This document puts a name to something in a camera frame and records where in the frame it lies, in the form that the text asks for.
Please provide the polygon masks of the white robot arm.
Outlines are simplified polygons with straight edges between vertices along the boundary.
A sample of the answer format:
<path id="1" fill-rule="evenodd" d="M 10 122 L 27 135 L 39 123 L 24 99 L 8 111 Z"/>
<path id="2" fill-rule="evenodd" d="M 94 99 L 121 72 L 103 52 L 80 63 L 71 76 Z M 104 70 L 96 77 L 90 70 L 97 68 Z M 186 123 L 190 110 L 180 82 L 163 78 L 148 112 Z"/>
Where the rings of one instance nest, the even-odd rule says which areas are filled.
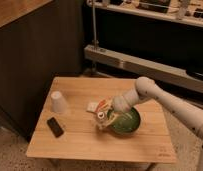
<path id="1" fill-rule="evenodd" d="M 120 96 L 116 96 L 112 100 L 101 101 L 98 104 L 96 111 L 102 112 L 112 109 L 118 113 L 125 113 L 134 105 L 143 103 L 148 99 L 156 100 L 197 137 L 203 140 L 203 110 L 164 91 L 154 80 L 147 77 L 139 77 L 135 81 L 134 89 L 131 89 Z M 197 170 L 203 171 L 203 143 Z"/>

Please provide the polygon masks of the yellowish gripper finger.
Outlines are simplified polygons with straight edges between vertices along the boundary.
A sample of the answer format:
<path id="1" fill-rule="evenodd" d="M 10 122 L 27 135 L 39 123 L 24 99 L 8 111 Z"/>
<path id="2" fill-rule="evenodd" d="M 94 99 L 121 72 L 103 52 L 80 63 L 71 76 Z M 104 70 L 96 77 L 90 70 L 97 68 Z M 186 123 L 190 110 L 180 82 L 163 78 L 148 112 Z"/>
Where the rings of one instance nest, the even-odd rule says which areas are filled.
<path id="1" fill-rule="evenodd" d="M 111 100 L 110 99 L 104 99 L 100 101 L 96 107 L 96 112 L 107 110 L 111 107 Z"/>
<path id="2" fill-rule="evenodd" d="M 103 130 L 110 126 L 116 119 L 119 118 L 119 114 L 113 113 L 111 116 L 107 116 L 104 112 L 97 114 L 97 126 L 100 130 Z"/>

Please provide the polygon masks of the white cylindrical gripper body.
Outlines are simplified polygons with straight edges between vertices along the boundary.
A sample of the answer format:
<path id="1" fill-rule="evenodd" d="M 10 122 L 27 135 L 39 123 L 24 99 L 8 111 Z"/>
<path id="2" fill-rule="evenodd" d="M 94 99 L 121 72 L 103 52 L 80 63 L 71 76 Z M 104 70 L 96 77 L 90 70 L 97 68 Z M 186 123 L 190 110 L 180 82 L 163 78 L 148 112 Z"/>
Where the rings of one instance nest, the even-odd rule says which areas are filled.
<path id="1" fill-rule="evenodd" d="M 122 95 L 115 96 L 112 107 L 116 112 L 128 112 L 139 101 L 139 95 L 135 89 L 131 89 Z"/>

